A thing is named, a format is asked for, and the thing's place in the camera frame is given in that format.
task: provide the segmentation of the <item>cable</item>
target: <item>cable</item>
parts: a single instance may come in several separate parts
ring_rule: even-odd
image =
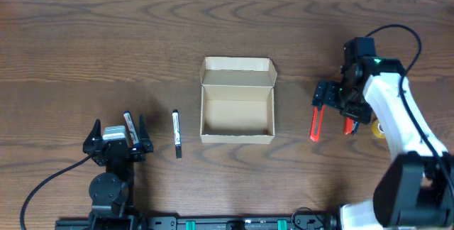
[[[72,170],[74,168],[76,168],[77,166],[81,165],[82,163],[85,163],[87,162],[91,157],[93,156],[93,153],[92,154],[89,154],[86,158],[82,159],[81,161],[79,161],[78,163],[75,163],[71,166],[69,166],[68,168],[65,168],[57,173],[54,173],[52,174],[50,177],[48,177],[47,179],[43,180],[39,185],[37,185],[35,187],[35,189],[28,195],[27,199],[25,200],[25,202],[23,202],[23,205],[22,205],[22,209],[21,209],[21,217],[20,217],[20,222],[21,222],[21,229],[22,230],[27,230],[26,228],[26,222],[25,222],[25,215],[26,215],[26,210],[27,210],[27,205],[28,203],[30,202],[31,198],[33,197],[33,195],[36,194],[36,192],[41,188],[43,187],[45,184],[47,184],[49,181],[51,181],[52,179],[58,177],[59,175],[67,172],[68,170]]]
[[[295,224],[295,214],[296,214],[297,212],[299,212],[300,210],[302,210],[302,209],[306,209],[306,210],[310,211],[310,212],[313,214],[313,216],[316,217],[316,219],[321,223],[321,226],[314,228],[315,230],[318,230],[318,229],[322,229],[322,228],[323,228],[323,220],[321,220],[321,219],[319,218],[319,216],[317,216],[317,215],[315,214],[315,212],[314,212],[312,209],[308,208],[308,207],[300,207],[300,208],[298,208],[295,212],[293,212],[292,218],[291,218],[290,220],[292,221],[293,225],[295,225],[296,228],[298,228],[299,230],[308,230],[308,229],[304,229],[304,228],[300,227],[298,224]]]
[[[453,180],[451,179],[451,177],[449,175],[449,172],[446,169],[445,165],[443,164],[443,161],[441,160],[440,156],[438,155],[436,149],[433,147],[431,142],[428,140],[428,138],[427,138],[426,134],[424,133],[423,129],[419,126],[418,121],[416,120],[416,118],[414,117],[413,113],[411,112],[410,106],[409,106],[409,104],[408,104],[408,102],[406,101],[406,98],[405,98],[404,88],[402,87],[403,83],[404,83],[404,78],[408,75],[410,69],[416,63],[416,61],[419,58],[419,55],[421,54],[421,51],[422,51],[421,39],[419,38],[419,35],[418,35],[418,33],[416,33],[416,31],[414,31],[410,27],[402,25],[402,24],[389,24],[389,25],[385,25],[385,26],[379,27],[378,29],[368,33],[366,35],[366,37],[369,37],[369,36],[375,34],[376,32],[384,30],[386,28],[403,28],[404,30],[409,31],[411,34],[413,34],[413,36],[416,39],[416,42],[418,43],[418,52],[416,53],[413,61],[411,61],[410,65],[407,67],[407,69],[405,70],[404,74],[400,78],[400,82],[399,82],[399,96],[400,96],[400,98],[402,100],[402,103],[404,104],[405,111],[407,112],[407,114],[409,115],[411,121],[413,122],[413,125],[415,126],[416,130],[418,131],[418,133],[421,136],[421,138],[423,139],[423,141],[426,143],[428,149],[432,152],[433,157],[436,159],[437,164],[440,166],[440,170],[441,170],[441,172],[442,172],[442,174],[443,174],[443,176],[446,179],[446,182],[448,184],[448,188],[449,188],[449,191],[450,191],[450,194],[451,194],[451,199],[454,199],[454,183],[453,183]]]

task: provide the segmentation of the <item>wooden table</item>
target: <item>wooden table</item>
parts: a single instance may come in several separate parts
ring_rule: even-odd
[[[17,229],[28,193],[85,154],[94,121],[144,114],[155,152],[136,165],[136,204],[148,213],[291,214],[371,198],[389,165],[370,126],[344,136],[327,109],[309,140],[319,79],[338,79],[344,42],[403,23],[423,41],[410,74],[419,108],[454,151],[453,0],[2,0],[0,4],[0,228]],[[376,36],[377,52],[407,65],[414,39]],[[271,145],[203,145],[199,67],[206,55],[272,58],[277,136]],[[183,159],[175,159],[173,109]],[[92,161],[47,184],[28,206],[29,229],[86,217]]]

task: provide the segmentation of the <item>cardboard box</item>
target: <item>cardboard box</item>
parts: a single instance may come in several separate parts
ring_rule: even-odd
[[[206,57],[200,71],[201,142],[271,143],[276,77],[268,58]]]

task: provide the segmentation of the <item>black cable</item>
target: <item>black cable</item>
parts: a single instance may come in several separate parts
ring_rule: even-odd
[[[298,224],[295,223],[295,214],[297,212],[299,212],[300,210],[302,210],[302,209],[306,209],[306,210],[310,211],[313,214],[313,216],[316,217],[316,219],[321,223],[321,226],[314,228],[315,230],[323,228],[323,220],[321,220],[319,218],[319,216],[317,216],[315,214],[315,212],[312,209],[308,208],[308,207],[300,207],[295,212],[293,212],[292,218],[290,220],[292,221],[293,225],[295,225],[296,228],[298,228],[299,230],[308,230],[308,229],[304,229],[304,228],[300,227]]]
[[[36,192],[41,188],[43,187],[43,185],[47,184],[49,181],[51,181],[52,179],[58,177],[59,175],[67,172],[68,170],[72,170],[74,168],[76,168],[77,166],[81,165],[82,163],[85,163],[87,162],[91,157],[93,156],[93,154],[90,154],[88,155],[86,158],[82,159],[81,161],[79,161],[78,163],[75,163],[71,166],[69,166],[68,168],[65,168],[57,173],[54,173],[52,174],[50,177],[48,177],[47,179],[43,180],[39,185],[37,185],[35,187],[35,189],[28,195],[27,199],[25,200],[25,202],[23,202],[23,205],[22,205],[22,209],[21,209],[21,217],[20,217],[20,222],[21,222],[21,229],[22,230],[27,230],[26,228],[26,222],[25,222],[25,215],[26,215],[26,210],[27,210],[27,205],[28,203],[30,202],[31,198],[33,197],[33,195],[36,194]]]
[[[440,156],[438,155],[436,149],[433,147],[431,142],[428,140],[428,138],[427,138],[426,134],[424,133],[423,129],[419,126],[418,121],[416,120],[416,118],[414,117],[413,113],[411,112],[410,106],[407,103],[406,98],[405,98],[404,88],[402,87],[403,83],[404,83],[404,78],[407,76],[407,74],[409,73],[410,69],[416,63],[416,61],[419,58],[419,55],[421,54],[421,51],[422,51],[421,39],[419,38],[419,35],[418,35],[418,33],[416,33],[416,31],[414,31],[410,27],[407,27],[407,26],[402,25],[402,24],[389,24],[389,25],[382,26],[382,27],[380,27],[380,28],[368,33],[366,35],[366,37],[371,36],[371,35],[375,34],[376,32],[381,31],[381,30],[386,29],[386,28],[403,28],[404,30],[409,31],[411,34],[413,34],[413,36],[416,39],[416,42],[418,43],[418,52],[416,53],[413,61],[411,61],[410,65],[405,70],[404,74],[401,76],[401,79],[400,79],[400,82],[399,82],[399,96],[400,96],[400,98],[402,100],[402,103],[404,104],[405,111],[407,112],[407,114],[409,115],[411,121],[413,122],[413,125],[415,126],[416,130],[418,131],[418,133],[421,136],[421,138],[423,139],[423,141],[426,143],[428,149],[432,152],[433,157],[436,159],[437,164],[440,166],[440,170],[441,170],[444,178],[446,179],[446,182],[448,183],[448,188],[449,188],[449,191],[451,193],[451,199],[454,199],[454,183],[453,183],[453,180],[451,179],[451,177],[449,175],[449,172],[446,169],[445,165],[443,164],[443,161],[441,160]]]

